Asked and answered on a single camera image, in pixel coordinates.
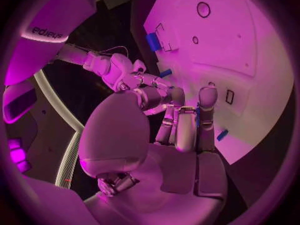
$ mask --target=logo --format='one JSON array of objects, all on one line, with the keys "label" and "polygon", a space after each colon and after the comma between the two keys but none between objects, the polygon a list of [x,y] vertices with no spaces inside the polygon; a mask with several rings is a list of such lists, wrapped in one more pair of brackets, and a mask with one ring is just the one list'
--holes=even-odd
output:
[{"label": "logo", "polygon": [[45,37],[50,37],[50,38],[54,38],[54,39],[60,39],[63,35],[60,34],[60,33],[56,33],[56,32],[53,32],[53,31],[49,31],[48,29],[42,29],[42,28],[39,28],[37,26],[35,26],[32,31],[31,31],[33,34],[38,34],[40,36],[45,36]]}]

